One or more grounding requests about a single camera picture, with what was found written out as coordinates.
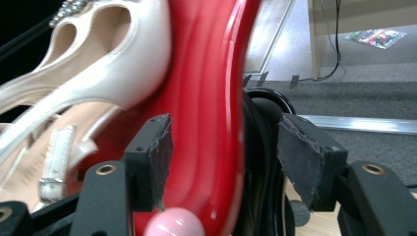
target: clear plastic bag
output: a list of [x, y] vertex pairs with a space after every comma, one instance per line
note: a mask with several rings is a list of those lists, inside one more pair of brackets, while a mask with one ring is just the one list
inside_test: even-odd
[[352, 32], [346, 38], [387, 49], [406, 35], [407, 33], [405, 32], [398, 32], [390, 29], [369, 29]]

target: silver metal bar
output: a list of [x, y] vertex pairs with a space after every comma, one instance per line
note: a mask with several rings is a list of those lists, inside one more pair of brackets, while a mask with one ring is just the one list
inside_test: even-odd
[[333, 130], [417, 135], [416, 120], [300, 115], [317, 127]]

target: red curved edge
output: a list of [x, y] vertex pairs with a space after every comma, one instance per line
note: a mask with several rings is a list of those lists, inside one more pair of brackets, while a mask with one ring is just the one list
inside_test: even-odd
[[[119, 159], [150, 117], [170, 113], [174, 154], [165, 206], [192, 211], [207, 235], [228, 235], [243, 190], [242, 74], [260, 0], [169, 3], [173, 50], [166, 83], [102, 132], [99, 153], [87, 165]], [[152, 215], [135, 213], [137, 235]]]

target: pink ball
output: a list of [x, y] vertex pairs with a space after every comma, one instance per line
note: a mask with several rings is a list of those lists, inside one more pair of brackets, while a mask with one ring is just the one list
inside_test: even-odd
[[173, 207], [156, 214], [145, 229], [145, 236], [204, 236], [200, 220], [189, 210]]

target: red plastic object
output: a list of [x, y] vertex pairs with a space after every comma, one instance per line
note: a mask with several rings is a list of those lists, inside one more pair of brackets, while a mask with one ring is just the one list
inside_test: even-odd
[[[242, 74], [260, 0], [169, 2], [173, 50], [166, 83], [106, 128], [93, 162], [120, 158], [150, 117], [170, 113], [174, 155], [165, 206], [192, 211], [207, 235], [228, 235], [243, 190]], [[152, 215], [135, 214], [137, 235]]]

